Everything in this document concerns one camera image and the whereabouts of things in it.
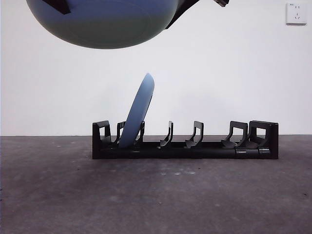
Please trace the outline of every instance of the wall outlet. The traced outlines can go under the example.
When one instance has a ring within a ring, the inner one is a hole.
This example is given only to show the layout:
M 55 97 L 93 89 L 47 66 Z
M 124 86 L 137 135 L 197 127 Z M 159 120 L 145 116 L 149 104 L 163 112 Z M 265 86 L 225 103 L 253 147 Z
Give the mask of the wall outlet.
M 288 2 L 286 24 L 307 24 L 307 3 Z

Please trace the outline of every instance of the floor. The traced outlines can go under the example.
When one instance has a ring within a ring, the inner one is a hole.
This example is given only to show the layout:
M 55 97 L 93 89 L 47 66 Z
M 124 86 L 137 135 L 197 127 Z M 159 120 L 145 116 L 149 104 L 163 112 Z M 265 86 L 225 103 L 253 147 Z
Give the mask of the floor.
M 279 160 L 91 160 L 91 137 L 1 138 L 3 234 L 312 234 L 312 136 Z

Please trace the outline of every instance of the wall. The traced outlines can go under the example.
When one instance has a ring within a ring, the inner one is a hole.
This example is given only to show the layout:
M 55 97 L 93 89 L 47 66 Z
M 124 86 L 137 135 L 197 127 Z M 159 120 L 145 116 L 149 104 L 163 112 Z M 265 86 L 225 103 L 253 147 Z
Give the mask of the wall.
M 284 0 L 202 0 L 169 30 L 131 48 L 95 50 L 48 33 L 23 0 L 1 1 L 3 136 L 90 135 L 123 121 L 144 75 L 155 78 L 146 134 L 227 134 L 230 120 L 276 121 L 312 134 L 312 4 L 285 24 Z

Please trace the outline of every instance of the plate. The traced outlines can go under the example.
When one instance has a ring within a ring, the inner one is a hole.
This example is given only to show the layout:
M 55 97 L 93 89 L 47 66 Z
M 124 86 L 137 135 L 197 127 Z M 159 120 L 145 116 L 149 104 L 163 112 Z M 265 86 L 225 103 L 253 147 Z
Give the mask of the plate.
M 141 122 L 144 120 L 149 108 L 154 92 L 154 86 L 153 77 L 150 74 L 147 74 L 143 79 L 131 106 L 126 124 L 122 131 L 118 146 L 119 148 L 128 148 L 134 144 L 140 131 Z

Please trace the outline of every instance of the black dish rack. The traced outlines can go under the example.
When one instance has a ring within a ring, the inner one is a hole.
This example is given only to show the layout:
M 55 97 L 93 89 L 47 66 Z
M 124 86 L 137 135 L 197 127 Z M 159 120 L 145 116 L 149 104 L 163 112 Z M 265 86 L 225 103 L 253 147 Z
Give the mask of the black dish rack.
M 141 123 L 139 136 L 133 146 L 118 148 L 120 130 L 125 121 L 117 124 L 117 136 L 112 141 L 109 121 L 93 123 L 92 159 L 114 158 L 235 158 L 235 159 L 278 159 L 278 123 L 250 121 L 247 123 L 231 121 L 230 133 L 221 141 L 204 141 L 204 124 L 194 121 L 194 132 L 186 140 L 175 140 L 174 123 L 169 121 L 168 134 L 158 141 L 144 141 L 145 122 Z M 231 141 L 233 129 L 243 130 L 240 141 Z M 266 131 L 264 137 L 257 135 L 257 129 Z

